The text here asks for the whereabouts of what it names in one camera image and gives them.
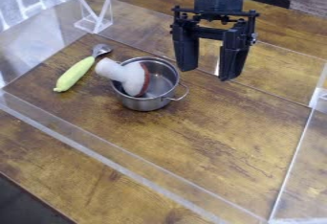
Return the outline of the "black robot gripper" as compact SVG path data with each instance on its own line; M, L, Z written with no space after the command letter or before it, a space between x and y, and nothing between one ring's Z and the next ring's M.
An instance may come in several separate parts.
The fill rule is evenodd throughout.
M255 10L243 11L243 0L193 0L191 9L175 6L171 34L177 67L181 72L197 68L199 39L223 42L220 81L242 74L250 47L254 45Z

